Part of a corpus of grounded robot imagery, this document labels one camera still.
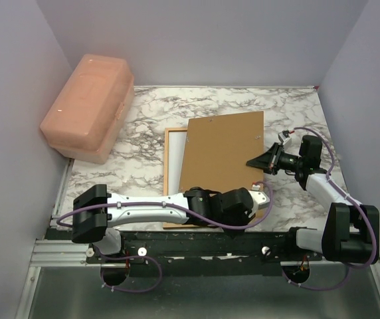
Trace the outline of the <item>brown fibreboard backing board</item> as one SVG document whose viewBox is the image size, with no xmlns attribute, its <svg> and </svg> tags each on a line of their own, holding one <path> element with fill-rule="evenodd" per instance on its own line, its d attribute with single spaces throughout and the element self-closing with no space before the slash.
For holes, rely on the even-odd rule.
<svg viewBox="0 0 380 319">
<path fill-rule="evenodd" d="M 178 190 L 192 187 L 225 193 L 262 181 L 248 167 L 264 151 L 264 112 L 208 116 L 188 121 Z"/>
</svg>

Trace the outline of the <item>brown wooden picture frame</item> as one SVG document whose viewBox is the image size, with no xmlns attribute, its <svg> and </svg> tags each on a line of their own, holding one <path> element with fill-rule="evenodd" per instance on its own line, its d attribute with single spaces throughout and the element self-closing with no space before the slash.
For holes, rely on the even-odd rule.
<svg viewBox="0 0 380 319">
<path fill-rule="evenodd" d="M 225 136 L 203 129 L 165 129 L 163 193 L 173 195 L 191 187 L 224 193 L 250 189 L 264 174 L 246 166 L 250 157 L 263 148 L 263 136 L 238 133 Z"/>
</svg>

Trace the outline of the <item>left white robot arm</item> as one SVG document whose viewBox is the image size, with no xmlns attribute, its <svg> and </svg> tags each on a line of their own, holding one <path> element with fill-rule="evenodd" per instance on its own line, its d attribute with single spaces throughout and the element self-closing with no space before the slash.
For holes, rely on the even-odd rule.
<svg viewBox="0 0 380 319">
<path fill-rule="evenodd" d="M 193 187 L 163 197 L 129 197 L 97 184 L 73 202 L 72 242 L 94 244 L 116 263 L 125 253 L 118 225 L 162 222 L 240 231 L 267 201 L 263 193 L 243 187 L 226 193 Z"/>
</svg>

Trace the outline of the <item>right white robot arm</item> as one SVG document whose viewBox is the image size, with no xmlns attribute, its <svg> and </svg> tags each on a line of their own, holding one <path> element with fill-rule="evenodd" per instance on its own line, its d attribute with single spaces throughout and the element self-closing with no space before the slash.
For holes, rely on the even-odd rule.
<svg viewBox="0 0 380 319">
<path fill-rule="evenodd" d="M 284 255 L 293 261 L 308 251 L 321 254 L 328 261 L 350 264 L 354 268 L 372 265 L 379 258 L 379 211 L 364 205 L 332 179 L 329 171 L 321 168 L 324 141 L 321 137 L 305 135 L 298 155 L 285 151 L 290 132 L 279 135 L 262 155 L 246 162 L 249 167 L 275 175 L 280 170 L 294 174 L 295 180 L 327 211 L 324 229 L 294 227 L 293 238 L 283 244 Z"/>
</svg>

